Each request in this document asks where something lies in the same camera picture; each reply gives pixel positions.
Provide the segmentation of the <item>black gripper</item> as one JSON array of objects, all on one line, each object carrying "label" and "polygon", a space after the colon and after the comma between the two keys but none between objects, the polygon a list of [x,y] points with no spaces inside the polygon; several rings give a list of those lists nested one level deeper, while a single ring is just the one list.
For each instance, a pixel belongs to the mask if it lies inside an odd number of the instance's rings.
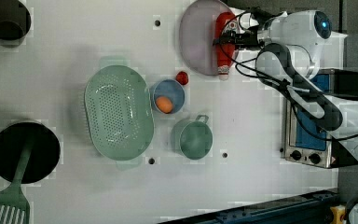
[{"label": "black gripper", "polygon": [[213,41],[213,45],[234,44],[235,49],[243,50],[257,50],[260,49],[260,44],[257,38],[257,32],[245,31],[242,34],[235,34],[232,36],[220,36]]}]

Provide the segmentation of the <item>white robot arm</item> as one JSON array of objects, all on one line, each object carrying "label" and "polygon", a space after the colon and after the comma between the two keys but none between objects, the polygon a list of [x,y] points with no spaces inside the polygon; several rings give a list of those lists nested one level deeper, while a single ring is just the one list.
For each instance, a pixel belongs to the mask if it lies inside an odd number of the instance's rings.
[{"label": "white robot arm", "polygon": [[330,138],[337,140],[358,161],[358,101],[326,93],[310,80],[320,70],[331,22],[319,10],[283,12],[257,20],[241,29],[241,17],[222,13],[216,20],[213,45],[217,47],[218,73],[225,75],[238,49],[259,48],[253,77],[280,92],[293,110],[301,112]]}]

